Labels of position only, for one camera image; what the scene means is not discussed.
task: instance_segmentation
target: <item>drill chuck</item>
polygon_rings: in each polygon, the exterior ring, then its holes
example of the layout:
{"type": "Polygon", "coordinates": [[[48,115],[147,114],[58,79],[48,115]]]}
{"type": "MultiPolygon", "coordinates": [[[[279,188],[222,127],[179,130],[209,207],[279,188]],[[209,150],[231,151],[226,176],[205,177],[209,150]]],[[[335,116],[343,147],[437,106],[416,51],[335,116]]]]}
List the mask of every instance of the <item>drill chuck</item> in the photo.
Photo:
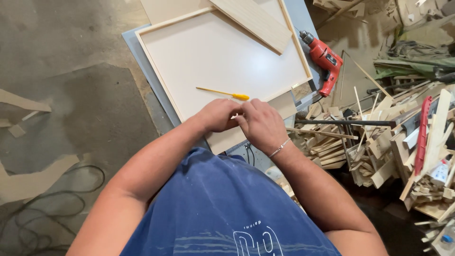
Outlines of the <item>drill chuck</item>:
{"type": "Polygon", "coordinates": [[[311,44],[314,40],[314,36],[305,30],[300,31],[300,38],[307,45],[311,44]]]}

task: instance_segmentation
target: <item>gray table surface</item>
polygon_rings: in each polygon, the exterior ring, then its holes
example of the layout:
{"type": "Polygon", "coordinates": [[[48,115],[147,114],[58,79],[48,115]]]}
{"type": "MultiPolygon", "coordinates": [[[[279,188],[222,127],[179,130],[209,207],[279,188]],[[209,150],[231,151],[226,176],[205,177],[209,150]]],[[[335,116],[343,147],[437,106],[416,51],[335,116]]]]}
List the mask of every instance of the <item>gray table surface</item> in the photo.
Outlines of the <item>gray table surface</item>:
{"type": "MultiPolygon", "coordinates": [[[[305,5],[305,2],[302,0],[284,0],[284,3],[286,5],[286,8],[288,9],[289,16],[291,17],[291,21],[293,25],[300,30],[306,30],[313,34],[315,37],[318,37],[318,34],[316,33],[316,29],[314,28],[313,22],[311,21],[311,17],[308,13],[308,9],[305,5]]],[[[131,53],[133,54],[134,58],[136,59],[137,63],[139,64],[139,67],[141,68],[142,72],[144,73],[147,81],[149,82],[150,86],[152,87],[153,92],[155,93],[158,101],[160,102],[161,106],[163,107],[164,111],[168,115],[169,119],[171,120],[172,124],[174,126],[177,126],[181,124],[180,119],[177,116],[177,113],[175,112],[171,102],[169,101],[169,98],[166,95],[166,92],[164,91],[163,87],[161,86],[160,81],[158,80],[157,75],[155,74],[150,62],[147,59],[147,56],[144,53],[144,50],[142,49],[141,44],[139,43],[135,31],[151,26],[151,24],[146,24],[143,26],[140,26],[138,28],[132,29],[130,31],[126,31],[122,33],[123,38],[125,39],[126,44],[131,50],[131,53]]],[[[309,47],[300,40],[300,44],[302,45],[303,51],[305,53],[305,56],[307,58],[308,64],[310,66],[311,73],[313,75],[313,79],[309,81],[310,87],[312,89],[312,93],[305,96],[303,99],[300,101],[296,102],[296,107],[297,110],[302,110],[306,106],[310,105],[312,103],[313,96],[317,93],[316,91],[322,87],[322,84],[324,83],[322,79],[320,78],[321,74],[321,69],[311,60],[311,57],[309,55],[309,47]]],[[[243,155],[245,154],[245,145],[247,141],[242,142],[238,144],[237,146],[234,146],[230,150],[227,150],[228,154],[239,154],[243,155]]],[[[264,161],[264,156],[261,155],[262,152],[258,151],[258,154],[255,154],[255,159],[258,162],[263,162],[264,161]]],[[[268,164],[264,163],[263,166],[261,166],[261,170],[264,168],[267,169],[269,167],[268,164]]]]}

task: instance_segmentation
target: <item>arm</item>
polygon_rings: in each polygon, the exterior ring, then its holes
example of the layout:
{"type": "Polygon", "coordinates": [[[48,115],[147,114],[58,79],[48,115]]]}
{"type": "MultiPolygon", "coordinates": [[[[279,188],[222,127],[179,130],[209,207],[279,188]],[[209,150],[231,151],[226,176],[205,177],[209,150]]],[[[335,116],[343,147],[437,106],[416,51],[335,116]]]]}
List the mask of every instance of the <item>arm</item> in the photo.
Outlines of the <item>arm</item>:
{"type": "MultiPolygon", "coordinates": [[[[247,139],[266,155],[288,139],[283,119],[266,102],[254,99],[242,108],[244,115],[236,120],[247,139]]],[[[293,143],[287,143],[271,160],[283,172],[309,217],[342,255],[387,255],[373,224],[350,195],[293,143]]]]}
{"type": "Polygon", "coordinates": [[[191,147],[209,131],[237,126],[241,105],[209,103],[195,116],[137,152],[100,193],[67,256],[117,256],[147,211],[151,197],[171,177],[191,147]]]}

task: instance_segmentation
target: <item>blue bottle cap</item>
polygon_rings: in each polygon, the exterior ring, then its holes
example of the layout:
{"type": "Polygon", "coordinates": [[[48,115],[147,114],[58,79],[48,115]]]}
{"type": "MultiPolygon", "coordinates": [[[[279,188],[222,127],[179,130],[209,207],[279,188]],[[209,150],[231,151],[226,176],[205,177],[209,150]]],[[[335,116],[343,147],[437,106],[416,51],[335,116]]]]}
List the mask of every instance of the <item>blue bottle cap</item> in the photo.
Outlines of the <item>blue bottle cap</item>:
{"type": "Polygon", "coordinates": [[[453,241],[454,241],[454,240],[453,240],[450,236],[448,236],[448,235],[443,235],[443,236],[441,237],[441,242],[453,243],[453,241]]]}

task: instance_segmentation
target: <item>red power drill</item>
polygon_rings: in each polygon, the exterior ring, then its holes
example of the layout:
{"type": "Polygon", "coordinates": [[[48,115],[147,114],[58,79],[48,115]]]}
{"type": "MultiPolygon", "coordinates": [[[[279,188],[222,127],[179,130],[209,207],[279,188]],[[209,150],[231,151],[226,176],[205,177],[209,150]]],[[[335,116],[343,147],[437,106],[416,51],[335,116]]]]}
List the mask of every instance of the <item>red power drill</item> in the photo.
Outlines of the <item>red power drill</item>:
{"type": "Polygon", "coordinates": [[[314,38],[313,35],[305,30],[300,31],[300,38],[310,47],[312,60],[325,71],[324,86],[319,91],[319,94],[322,97],[327,97],[337,81],[343,59],[321,40],[314,38]]]}

